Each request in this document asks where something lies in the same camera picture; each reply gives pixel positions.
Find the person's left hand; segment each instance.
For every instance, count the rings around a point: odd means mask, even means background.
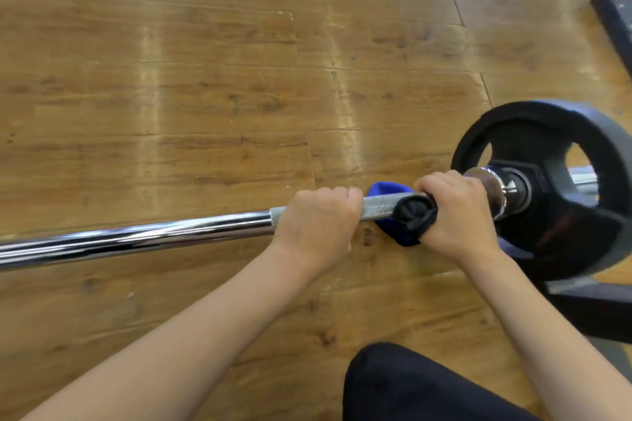
[[[301,190],[281,214],[270,249],[289,256],[309,283],[349,252],[362,205],[359,188]]]

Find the black rolled strap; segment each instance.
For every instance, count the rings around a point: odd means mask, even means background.
[[[392,218],[410,237],[418,240],[437,219],[437,206],[430,197],[412,195],[397,202]]]

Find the leg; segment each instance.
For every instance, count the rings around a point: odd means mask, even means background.
[[[369,345],[344,379],[343,421],[536,421],[448,368],[391,343]]]

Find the weight plate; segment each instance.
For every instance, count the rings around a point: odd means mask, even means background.
[[[575,189],[566,168],[573,143],[595,170],[597,202]],[[518,170],[532,186],[529,207],[495,224],[502,245],[532,280],[596,273],[632,252],[632,137],[618,123],[580,103],[501,105],[465,133],[452,169],[477,166],[487,144],[490,165]]]

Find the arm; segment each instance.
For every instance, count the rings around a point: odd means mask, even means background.
[[[298,192],[273,242],[226,284],[66,386],[24,421],[180,421],[304,287],[343,258],[358,188]]]
[[[623,421],[632,385],[533,286],[499,246],[479,180],[455,171],[415,184],[435,197],[421,241],[454,259],[494,309],[529,379],[556,421]]]

